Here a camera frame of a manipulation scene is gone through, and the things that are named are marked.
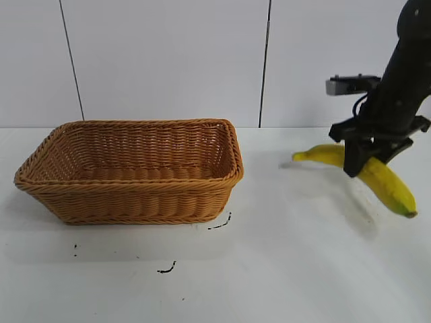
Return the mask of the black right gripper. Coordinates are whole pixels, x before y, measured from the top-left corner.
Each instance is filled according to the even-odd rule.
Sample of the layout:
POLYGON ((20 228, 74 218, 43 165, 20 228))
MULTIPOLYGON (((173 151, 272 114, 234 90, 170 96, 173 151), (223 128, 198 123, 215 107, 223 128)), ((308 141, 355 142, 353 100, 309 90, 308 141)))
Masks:
POLYGON ((351 178, 374 155, 371 137, 382 139, 376 142, 376 159, 388 164, 413 145, 410 133, 427 126, 416 114, 430 96, 430 70, 388 69, 382 77, 357 74, 329 78, 330 96, 353 94, 362 96, 352 108, 353 116, 333 124, 329 132, 335 142, 345 141, 343 170, 351 178))

